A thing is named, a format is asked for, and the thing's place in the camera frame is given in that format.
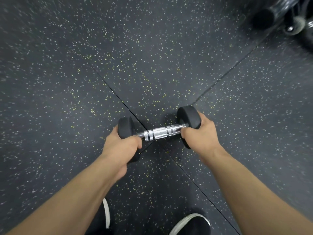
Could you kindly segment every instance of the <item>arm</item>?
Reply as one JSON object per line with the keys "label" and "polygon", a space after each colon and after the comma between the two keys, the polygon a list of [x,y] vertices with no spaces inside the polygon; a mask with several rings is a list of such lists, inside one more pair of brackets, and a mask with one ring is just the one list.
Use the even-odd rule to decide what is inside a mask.
{"label": "arm", "polygon": [[182,129],[182,137],[216,178],[244,235],[307,235],[313,224],[282,201],[219,144],[214,123],[201,116],[201,127]]}
{"label": "arm", "polygon": [[99,158],[7,235],[85,234],[103,198],[125,175],[127,162],[141,146],[139,137],[120,139],[115,127]]}

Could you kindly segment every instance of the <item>right hand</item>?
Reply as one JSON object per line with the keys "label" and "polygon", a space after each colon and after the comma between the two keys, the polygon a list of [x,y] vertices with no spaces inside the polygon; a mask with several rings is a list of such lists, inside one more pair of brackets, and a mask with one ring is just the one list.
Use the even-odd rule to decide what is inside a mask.
{"label": "right hand", "polygon": [[198,113],[201,117],[200,128],[182,128],[181,134],[190,148],[203,159],[206,155],[210,155],[215,150],[220,149],[221,145],[218,142],[214,122],[199,111]]}

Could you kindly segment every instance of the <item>dumbbell handle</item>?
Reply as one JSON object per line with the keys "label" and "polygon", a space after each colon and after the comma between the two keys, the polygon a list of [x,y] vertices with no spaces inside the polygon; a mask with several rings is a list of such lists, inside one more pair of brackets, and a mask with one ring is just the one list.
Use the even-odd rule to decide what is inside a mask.
{"label": "dumbbell handle", "polygon": [[148,142],[148,141],[152,141],[155,139],[166,138],[169,136],[180,134],[180,130],[186,127],[189,127],[189,125],[188,124],[174,124],[171,126],[145,130],[144,132],[137,133],[136,136],[140,138],[145,138],[145,140]]}

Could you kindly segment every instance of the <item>rubber gym floor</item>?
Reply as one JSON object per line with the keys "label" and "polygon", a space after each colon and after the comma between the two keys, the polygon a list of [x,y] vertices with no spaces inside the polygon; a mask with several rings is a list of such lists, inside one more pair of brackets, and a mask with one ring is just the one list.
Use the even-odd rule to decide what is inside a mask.
{"label": "rubber gym floor", "polygon": [[[260,0],[2,0],[0,233],[101,153],[193,104],[221,144],[313,218],[313,56],[249,24]],[[240,234],[212,173],[179,137],[145,144],[107,195],[116,234],[168,234],[187,213]]]}

